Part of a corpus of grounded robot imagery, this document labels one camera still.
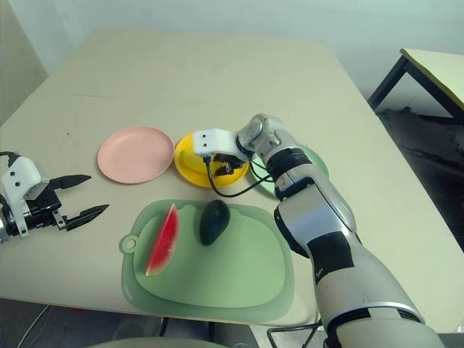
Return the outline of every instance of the table surface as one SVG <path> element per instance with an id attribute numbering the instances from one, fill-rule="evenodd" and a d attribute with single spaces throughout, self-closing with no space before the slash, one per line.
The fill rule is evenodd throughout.
<path id="1" fill-rule="evenodd" d="M 464 56 L 422 49 L 401 49 L 401 54 L 464 110 Z"/>
<path id="2" fill-rule="evenodd" d="M 115 183 L 99 172 L 99 147 L 134 125 L 160 128 L 176 142 L 204 128 L 238 130 L 259 112 L 281 117 L 326 161 L 364 245 L 432 328 L 454 331 L 463 322 L 463 253 L 335 55 L 323 42 L 299 39 L 96 31 L 0 128 L 0 148 L 40 162 L 50 177 L 93 176 L 59 192 L 63 213 L 110 206 L 69 233 L 47 228 L 4 244 L 0 297 L 140 313 L 123 295 L 121 238 L 151 202 L 216 196 L 185 182 L 173 166 L 146 183 Z M 242 180 L 229 191 L 247 185 Z M 276 206 L 259 191 L 228 202 L 269 212 Z M 296 254 L 293 261 L 294 303 L 270 325 L 317 315 L 312 266 Z"/>

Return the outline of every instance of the yellow plate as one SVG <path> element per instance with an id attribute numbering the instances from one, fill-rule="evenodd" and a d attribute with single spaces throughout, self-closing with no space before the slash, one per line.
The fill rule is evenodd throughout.
<path id="1" fill-rule="evenodd" d="M 182 138 L 174 151 L 174 163 L 178 172 L 191 183 L 201 187 L 211 188 L 206 165 L 203 159 L 194 153 L 193 136 L 188 134 Z M 214 173 L 224 163 L 211 162 L 211 172 Z M 247 173 L 249 164 L 244 164 L 242 168 L 235 169 L 231 175 L 215 176 L 214 181 L 217 187 L 224 187 L 235 183 L 243 178 Z"/>

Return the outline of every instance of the red watermelon flesh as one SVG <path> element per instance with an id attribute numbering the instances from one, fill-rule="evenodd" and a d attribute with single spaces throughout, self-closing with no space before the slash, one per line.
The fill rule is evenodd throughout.
<path id="1" fill-rule="evenodd" d="M 154 239 L 150 256 L 146 262 L 145 276 L 154 276 L 165 269 L 173 256 L 178 234 L 179 216 L 173 204 Z"/>

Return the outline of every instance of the dark green avocado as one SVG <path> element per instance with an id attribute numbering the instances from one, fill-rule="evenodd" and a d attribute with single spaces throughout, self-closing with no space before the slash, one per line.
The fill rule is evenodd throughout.
<path id="1" fill-rule="evenodd" d="M 200 240 L 203 245 L 211 245 L 227 228 L 231 220 L 231 211 L 220 199 L 208 203 L 200 220 Z"/>

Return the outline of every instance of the green cutting board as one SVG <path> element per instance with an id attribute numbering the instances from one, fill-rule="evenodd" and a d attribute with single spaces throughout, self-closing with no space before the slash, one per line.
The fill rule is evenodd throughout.
<path id="1" fill-rule="evenodd" d="M 145 265 L 171 204 L 179 213 L 173 258 L 158 275 Z M 294 276 L 287 243 L 266 211 L 230 204 L 231 221 L 211 246 L 199 240 L 207 202 L 165 200 L 146 207 L 120 243 L 123 290 L 142 310 L 223 320 L 269 321 L 289 309 Z"/>

